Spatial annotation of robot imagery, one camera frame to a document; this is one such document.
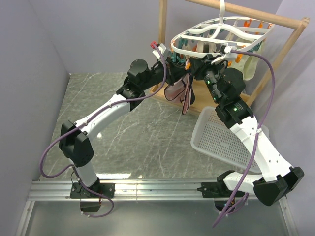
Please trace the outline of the pink underwear navy trim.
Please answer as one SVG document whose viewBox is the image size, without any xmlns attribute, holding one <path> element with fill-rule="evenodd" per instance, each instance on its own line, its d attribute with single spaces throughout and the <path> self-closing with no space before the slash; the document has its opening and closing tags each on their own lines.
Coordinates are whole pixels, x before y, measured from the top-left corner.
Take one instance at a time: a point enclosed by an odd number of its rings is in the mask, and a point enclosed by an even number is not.
<svg viewBox="0 0 315 236">
<path fill-rule="evenodd" d="M 187 73 L 180 80 L 164 89 L 164 96 L 167 101 L 182 105 L 182 115 L 186 115 L 190 106 L 195 102 L 192 82 L 193 76 Z"/>
</svg>

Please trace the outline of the white round clip hanger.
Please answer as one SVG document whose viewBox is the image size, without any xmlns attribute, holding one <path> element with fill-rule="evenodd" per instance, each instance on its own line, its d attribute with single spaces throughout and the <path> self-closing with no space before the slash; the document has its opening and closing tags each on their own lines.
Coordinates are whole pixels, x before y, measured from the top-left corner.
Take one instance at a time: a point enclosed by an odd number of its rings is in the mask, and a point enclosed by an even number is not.
<svg viewBox="0 0 315 236">
<path fill-rule="evenodd" d="M 256 28 L 260 21 L 250 17 L 241 16 L 225 16 L 225 1 L 220 0 L 220 13 L 218 18 L 201 22 L 184 32 L 176 35 L 171 43 L 171 52 L 176 52 L 183 57 L 202 58 L 206 54 L 211 54 L 213 57 L 220 55 L 220 49 L 224 43 L 236 43 L 238 51 L 248 51 L 254 45 L 271 34 L 274 24 L 263 21 L 264 31 L 256 34 Z M 251 41 L 251 43 L 242 43 L 225 38 L 229 33 L 235 36 Z M 204 42 L 209 45 L 208 53 L 194 52 L 192 49 L 198 42 Z"/>
</svg>

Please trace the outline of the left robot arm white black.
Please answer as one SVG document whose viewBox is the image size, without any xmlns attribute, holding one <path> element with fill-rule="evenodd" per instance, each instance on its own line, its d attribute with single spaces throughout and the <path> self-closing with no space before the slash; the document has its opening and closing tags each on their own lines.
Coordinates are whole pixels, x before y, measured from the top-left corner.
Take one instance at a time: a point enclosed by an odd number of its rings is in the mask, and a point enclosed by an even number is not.
<svg viewBox="0 0 315 236">
<path fill-rule="evenodd" d="M 186 75 L 185 64 L 175 63 L 167 58 L 165 63 L 157 61 L 152 67 L 143 59 L 130 65 L 123 85 L 100 108 L 86 117 L 72 123 L 62 124 L 59 148 L 74 166 L 79 177 L 82 192 L 89 198 L 103 193 L 91 159 L 94 150 L 91 141 L 113 121 L 134 110 L 145 97 L 145 90 L 159 83 L 175 84 Z"/>
</svg>

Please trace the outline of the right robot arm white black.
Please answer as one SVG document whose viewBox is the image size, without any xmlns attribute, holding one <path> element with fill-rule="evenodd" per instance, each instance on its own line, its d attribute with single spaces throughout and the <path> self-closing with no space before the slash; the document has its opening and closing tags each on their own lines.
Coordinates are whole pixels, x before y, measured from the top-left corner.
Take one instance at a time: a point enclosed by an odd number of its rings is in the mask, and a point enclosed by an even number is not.
<svg viewBox="0 0 315 236">
<path fill-rule="evenodd" d="M 191 58 L 190 72 L 198 81 L 204 81 L 213 101 L 217 104 L 217 116 L 246 147 L 254 154 L 254 160 L 261 173 L 250 175 L 249 170 L 241 174 L 227 171 L 217 177 L 215 193 L 229 196 L 234 190 L 255 194 L 266 206 L 291 192 L 304 176 L 300 167 L 293 167 L 276 150 L 254 116 L 250 107 L 240 97 L 245 89 L 241 71 L 228 67 L 223 60 L 214 63 L 205 56 Z"/>
</svg>

